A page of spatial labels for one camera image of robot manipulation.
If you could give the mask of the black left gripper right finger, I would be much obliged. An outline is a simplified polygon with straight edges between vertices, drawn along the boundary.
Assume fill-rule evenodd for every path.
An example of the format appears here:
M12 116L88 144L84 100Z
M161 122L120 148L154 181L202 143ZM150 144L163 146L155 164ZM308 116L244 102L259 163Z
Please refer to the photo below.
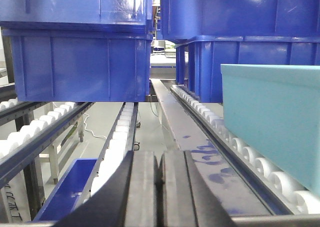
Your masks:
M159 225L161 227L235 227L211 192L190 151L169 150L159 166Z

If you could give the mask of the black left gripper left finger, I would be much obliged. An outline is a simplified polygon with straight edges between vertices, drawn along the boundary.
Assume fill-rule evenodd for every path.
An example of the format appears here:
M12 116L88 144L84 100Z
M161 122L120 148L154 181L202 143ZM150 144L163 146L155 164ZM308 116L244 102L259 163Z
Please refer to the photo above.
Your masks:
M157 168L152 151L129 151L100 190L55 226L157 226Z

